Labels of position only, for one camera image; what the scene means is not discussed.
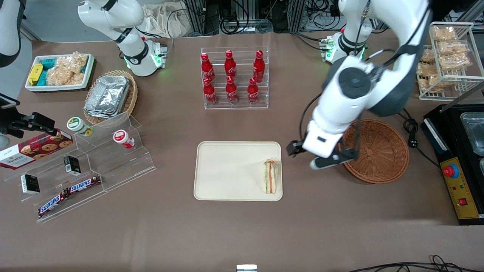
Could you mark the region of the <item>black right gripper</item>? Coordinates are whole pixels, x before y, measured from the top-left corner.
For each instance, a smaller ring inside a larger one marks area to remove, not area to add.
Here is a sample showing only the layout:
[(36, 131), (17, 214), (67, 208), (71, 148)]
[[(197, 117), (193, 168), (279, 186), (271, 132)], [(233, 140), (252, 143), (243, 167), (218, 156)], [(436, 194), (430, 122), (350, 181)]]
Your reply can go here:
[(44, 131), (54, 133), (55, 121), (40, 113), (32, 113), (32, 123), (16, 122), (24, 117), (18, 110), (0, 110), (0, 132), (7, 134), (10, 126), (10, 135), (16, 138), (23, 138), (24, 131)]

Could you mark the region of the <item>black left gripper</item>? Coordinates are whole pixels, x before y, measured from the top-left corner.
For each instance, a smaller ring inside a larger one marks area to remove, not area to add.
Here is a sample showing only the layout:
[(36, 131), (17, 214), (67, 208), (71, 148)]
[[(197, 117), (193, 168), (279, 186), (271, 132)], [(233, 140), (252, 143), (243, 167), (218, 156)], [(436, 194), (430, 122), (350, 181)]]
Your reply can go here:
[(299, 141), (291, 141), (286, 148), (288, 156), (295, 157), (298, 153), (306, 152), (304, 148), (304, 139)]

